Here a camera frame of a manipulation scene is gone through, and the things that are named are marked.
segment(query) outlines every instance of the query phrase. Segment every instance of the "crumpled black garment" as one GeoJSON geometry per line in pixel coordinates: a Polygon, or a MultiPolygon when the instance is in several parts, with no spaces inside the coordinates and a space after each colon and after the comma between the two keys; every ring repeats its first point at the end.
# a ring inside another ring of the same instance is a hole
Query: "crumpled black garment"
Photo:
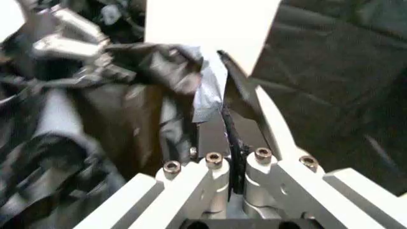
{"type": "Polygon", "coordinates": [[[91,139],[35,137],[1,167],[2,228],[72,228],[124,181],[91,139]]]}
{"type": "MultiPolygon", "coordinates": [[[[60,98],[64,93],[51,94],[38,87],[37,93],[39,98],[27,95],[24,102],[40,103],[40,107],[13,111],[14,116],[25,119],[27,126],[17,129],[16,120],[2,117],[2,121],[14,124],[11,137],[21,137],[10,151],[2,147],[0,227],[72,228],[118,190],[124,180],[99,143],[80,131],[81,121],[72,114],[70,100],[51,100],[51,96],[60,98]],[[49,120],[55,121],[55,116],[71,124],[54,126],[49,120]],[[30,126],[35,129],[27,133],[30,126]]],[[[6,128],[10,126],[2,126],[5,133],[6,128]]]]}
{"type": "Polygon", "coordinates": [[[43,107],[41,88],[0,85],[0,162],[11,150],[31,138],[43,107]]]}
{"type": "Polygon", "coordinates": [[[403,20],[389,21],[406,8],[401,1],[381,2],[377,18],[363,14],[375,2],[284,1],[252,81],[326,171],[353,167],[401,194],[407,191],[406,96],[400,90],[406,28],[399,26],[403,20]]]}
{"type": "Polygon", "coordinates": [[[179,94],[194,94],[201,82],[201,60],[181,47],[148,43],[112,44],[106,51],[117,65],[138,73],[142,81],[158,83],[179,94]]]}

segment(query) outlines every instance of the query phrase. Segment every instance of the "silver metal part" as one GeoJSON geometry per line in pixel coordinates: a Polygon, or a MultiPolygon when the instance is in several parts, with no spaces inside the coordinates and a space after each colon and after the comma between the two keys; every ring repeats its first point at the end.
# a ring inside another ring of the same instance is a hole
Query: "silver metal part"
{"type": "Polygon", "coordinates": [[[178,161],[167,161],[163,166],[164,176],[173,180],[181,172],[181,164],[178,161]]]}
{"type": "Polygon", "coordinates": [[[71,11],[67,8],[62,8],[60,5],[52,7],[52,14],[63,23],[81,34],[83,34],[87,40],[94,42],[101,46],[105,46],[109,39],[101,32],[99,26],[83,18],[79,14],[71,11]]]}
{"type": "Polygon", "coordinates": [[[197,157],[198,157],[198,151],[196,150],[196,147],[191,147],[189,149],[189,158],[196,159],[197,157]]]}
{"type": "Polygon", "coordinates": [[[210,169],[220,169],[222,167],[223,156],[217,152],[207,153],[205,156],[206,166],[210,169]]]}
{"type": "Polygon", "coordinates": [[[244,199],[253,206],[256,207],[276,207],[276,201],[270,195],[270,193],[256,182],[257,178],[253,177],[253,174],[257,170],[262,170],[265,173],[270,171],[271,164],[277,163],[277,158],[271,157],[269,164],[261,164],[255,157],[255,153],[249,154],[246,158],[246,173],[244,175],[244,199]]]}
{"type": "Polygon", "coordinates": [[[33,45],[33,52],[44,57],[63,57],[76,60],[94,60],[102,49],[99,45],[48,35],[33,45]]]}
{"type": "Polygon", "coordinates": [[[270,149],[267,148],[257,148],[254,152],[256,160],[260,164],[269,164],[271,162],[271,157],[273,154],[271,153],[270,149]]]}
{"type": "Polygon", "coordinates": [[[253,219],[281,219],[277,209],[272,207],[257,207],[243,200],[243,211],[253,219]]]}
{"type": "Polygon", "coordinates": [[[288,217],[300,218],[306,212],[324,228],[383,228],[298,161],[282,160],[247,172],[288,217]]]}
{"type": "MultiPolygon", "coordinates": [[[[207,164],[206,159],[202,159],[199,162],[199,165],[201,166],[205,166],[205,164],[207,164]]],[[[229,163],[222,158],[222,162],[220,164],[220,168],[212,169],[212,176],[214,181],[212,185],[215,186],[216,193],[212,198],[212,202],[209,208],[206,209],[206,212],[210,213],[225,211],[227,207],[229,188],[229,163]]]]}
{"type": "Polygon", "coordinates": [[[307,168],[309,168],[311,171],[316,173],[316,170],[318,169],[318,161],[310,155],[302,156],[300,157],[300,162],[301,164],[305,165],[307,168]]]}
{"type": "Polygon", "coordinates": [[[190,162],[129,228],[179,228],[185,219],[199,219],[215,195],[212,184],[212,171],[190,162]]]}
{"type": "Polygon", "coordinates": [[[128,228],[163,190],[161,182],[147,175],[137,174],[75,229],[128,228]]]}
{"type": "Polygon", "coordinates": [[[216,213],[205,212],[201,215],[201,219],[225,219],[226,216],[226,210],[216,213]]]}
{"type": "Polygon", "coordinates": [[[385,228],[407,228],[406,205],[355,170],[334,171],[324,180],[385,228]]]}

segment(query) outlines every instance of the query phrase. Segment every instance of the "gray fabric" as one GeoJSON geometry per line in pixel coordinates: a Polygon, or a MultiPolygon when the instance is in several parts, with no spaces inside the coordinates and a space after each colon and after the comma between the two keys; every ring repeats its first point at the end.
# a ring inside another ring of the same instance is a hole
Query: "gray fabric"
{"type": "Polygon", "coordinates": [[[226,87],[227,69],[216,50],[205,47],[184,47],[195,58],[203,59],[201,85],[193,100],[193,122],[206,122],[214,112],[220,111],[226,87]]]}

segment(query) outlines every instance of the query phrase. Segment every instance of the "black fabric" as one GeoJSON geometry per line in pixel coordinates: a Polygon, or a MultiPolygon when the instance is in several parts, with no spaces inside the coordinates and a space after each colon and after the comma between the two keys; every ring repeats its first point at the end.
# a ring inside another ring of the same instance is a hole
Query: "black fabric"
{"type": "Polygon", "coordinates": [[[395,194],[407,191],[405,9],[284,1],[251,79],[327,171],[353,167],[395,194]]]}
{"type": "Polygon", "coordinates": [[[83,143],[46,134],[10,153],[1,168],[0,226],[72,228],[118,190],[114,166],[83,143]]]}

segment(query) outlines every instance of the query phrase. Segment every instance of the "white surface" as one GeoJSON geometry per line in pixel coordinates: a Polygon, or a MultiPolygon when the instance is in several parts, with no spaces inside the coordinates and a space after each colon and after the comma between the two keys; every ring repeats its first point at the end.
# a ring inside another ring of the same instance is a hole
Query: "white surface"
{"type": "Polygon", "coordinates": [[[185,219],[199,218],[215,194],[212,182],[207,167],[188,163],[129,228],[178,228],[185,219]]]}
{"type": "Polygon", "coordinates": [[[352,168],[328,173],[324,180],[386,228],[407,228],[405,203],[352,168]]]}
{"type": "Polygon", "coordinates": [[[306,212],[324,228],[384,228],[298,161],[279,161],[259,176],[290,218],[306,212]]]}
{"type": "Polygon", "coordinates": [[[279,0],[148,0],[145,42],[222,49],[250,75],[279,3],[279,0]]]}
{"type": "Polygon", "coordinates": [[[163,190],[163,186],[160,187],[152,177],[141,173],[137,174],[80,222],[75,229],[128,227],[142,212],[143,208],[147,207],[145,204],[148,204],[148,201],[144,203],[140,200],[146,198],[146,195],[154,187],[156,188],[156,190],[153,190],[155,193],[148,195],[151,201],[155,197],[154,194],[158,194],[160,190],[163,190]]]}
{"type": "Polygon", "coordinates": [[[1,30],[0,42],[15,33],[24,23],[24,15],[15,0],[0,1],[1,30]]]}

